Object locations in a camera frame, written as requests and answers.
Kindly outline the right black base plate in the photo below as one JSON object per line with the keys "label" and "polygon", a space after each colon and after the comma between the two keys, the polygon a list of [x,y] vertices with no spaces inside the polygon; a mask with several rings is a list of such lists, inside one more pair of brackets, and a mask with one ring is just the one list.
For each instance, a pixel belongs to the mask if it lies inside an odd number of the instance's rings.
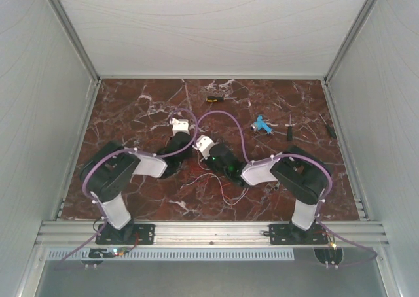
{"label": "right black base plate", "polygon": [[290,223],[269,224],[263,235],[270,239],[271,245],[327,245],[327,232],[317,223],[304,231]]}

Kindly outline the black screwdriver far right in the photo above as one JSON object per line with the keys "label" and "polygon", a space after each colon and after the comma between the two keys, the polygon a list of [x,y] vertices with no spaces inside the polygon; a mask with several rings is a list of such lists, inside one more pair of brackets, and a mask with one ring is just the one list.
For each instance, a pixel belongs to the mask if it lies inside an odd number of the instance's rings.
{"label": "black screwdriver far right", "polygon": [[324,119],[324,117],[322,117],[321,114],[319,114],[319,116],[320,116],[321,120],[323,121],[323,123],[325,125],[327,133],[330,135],[330,137],[332,139],[336,139],[337,135],[336,135],[335,130],[333,129],[333,127]]}

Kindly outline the blue plastic tool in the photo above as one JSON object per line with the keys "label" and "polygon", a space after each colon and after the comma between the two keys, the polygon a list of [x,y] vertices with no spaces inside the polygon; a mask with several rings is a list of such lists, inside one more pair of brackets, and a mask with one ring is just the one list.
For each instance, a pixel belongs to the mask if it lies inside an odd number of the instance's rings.
{"label": "blue plastic tool", "polygon": [[273,134],[273,129],[264,121],[262,115],[259,115],[256,121],[252,123],[251,129],[253,131],[264,130],[267,134],[270,134],[270,135]]}

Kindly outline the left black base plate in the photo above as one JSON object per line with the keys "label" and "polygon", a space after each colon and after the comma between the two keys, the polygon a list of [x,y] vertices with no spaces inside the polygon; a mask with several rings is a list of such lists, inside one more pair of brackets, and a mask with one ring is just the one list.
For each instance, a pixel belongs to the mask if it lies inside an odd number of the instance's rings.
{"label": "left black base plate", "polygon": [[152,245],[155,237],[154,224],[130,223],[117,230],[108,224],[96,236],[95,244],[97,245]]}

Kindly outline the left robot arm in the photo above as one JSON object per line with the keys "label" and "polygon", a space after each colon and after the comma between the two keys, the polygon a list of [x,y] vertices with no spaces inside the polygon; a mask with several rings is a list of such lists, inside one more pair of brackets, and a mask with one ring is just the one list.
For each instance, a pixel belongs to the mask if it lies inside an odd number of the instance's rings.
{"label": "left robot arm", "polygon": [[82,191],[98,203],[107,222],[100,225],[97,244],[131,245],[137,237],[144,244],[151,243],[153,231],[134,223],[122,191],[135,175],[165,179],[175,174],[183,160],[192,156],[191,139],[187,132],[179,131],[155,154],[110,141],[84,164],[79,173]]}

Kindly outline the yellow black screwdriver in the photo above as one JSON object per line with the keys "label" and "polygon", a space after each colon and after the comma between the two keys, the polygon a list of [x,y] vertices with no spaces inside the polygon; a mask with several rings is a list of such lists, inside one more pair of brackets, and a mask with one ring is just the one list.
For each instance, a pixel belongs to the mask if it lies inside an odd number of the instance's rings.
{"label": "yellow black screwdriver", "polygon": [[235,97],[229,97],[229,96],[207,96],[206,102],[207,103],[217,103],[217,102],[223,102],[226,99],[235,100]]}

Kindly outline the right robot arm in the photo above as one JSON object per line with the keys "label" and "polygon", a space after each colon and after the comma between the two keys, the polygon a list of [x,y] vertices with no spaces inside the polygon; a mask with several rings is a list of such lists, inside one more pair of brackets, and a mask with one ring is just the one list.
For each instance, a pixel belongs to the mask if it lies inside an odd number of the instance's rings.
{"label": "right robot arm", "polygon": [[224,144],[201,148],[206,165],[222,173],[231,183],[251,188],[261,183],[277,181],[295,198],[291,221],[285,226],[273,226],[264,234],[271,242],[289,244],[325,244],[326,239],[314,235],[315,219],[319,215],[321,197],[332,188],[331,170],[311,154],[293,145],[268,158],[241,162]]}

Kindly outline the silver wrench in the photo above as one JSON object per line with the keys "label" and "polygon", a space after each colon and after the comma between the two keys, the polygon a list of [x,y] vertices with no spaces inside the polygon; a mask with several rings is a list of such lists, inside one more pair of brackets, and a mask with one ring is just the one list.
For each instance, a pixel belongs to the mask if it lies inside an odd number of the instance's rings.
{"label": "silver wrench", "polygon": [[281,183],[276,183],[276,185],[273,187],[273,190],[277,191],[280,188]]}

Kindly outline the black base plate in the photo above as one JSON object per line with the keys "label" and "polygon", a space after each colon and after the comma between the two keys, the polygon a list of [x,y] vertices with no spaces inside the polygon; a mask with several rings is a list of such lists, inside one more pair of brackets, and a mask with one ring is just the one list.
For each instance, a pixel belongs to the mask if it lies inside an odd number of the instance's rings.
{"label": "black base plate", "polygon": [[290,223],[269,224],[263,235],[270,239],[271,245],[327,245],[327,232],[317,223],[304,231]]}
{"label": "black base plate", "polygon": [[155,237],[154,224],[130,223],[117,230],[108,224],[96,236],[95,244],[97,245],[152,245]]}

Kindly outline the aluminium front rail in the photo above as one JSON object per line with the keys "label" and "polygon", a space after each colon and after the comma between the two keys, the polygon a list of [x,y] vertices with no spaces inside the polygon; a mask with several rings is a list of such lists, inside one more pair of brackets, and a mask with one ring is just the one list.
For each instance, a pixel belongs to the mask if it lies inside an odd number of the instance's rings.
{"label": "aluminium front rail", "polygon": [[[263,235],[269,222],[156,221],[156,247],[269,247]],[[325,222],[326,227],[347,240],[373,247],[389,245],[384,227],[373,221]],[[76,247],[94,235],[90,220],[46,221],[41,224],[36,244]]]}

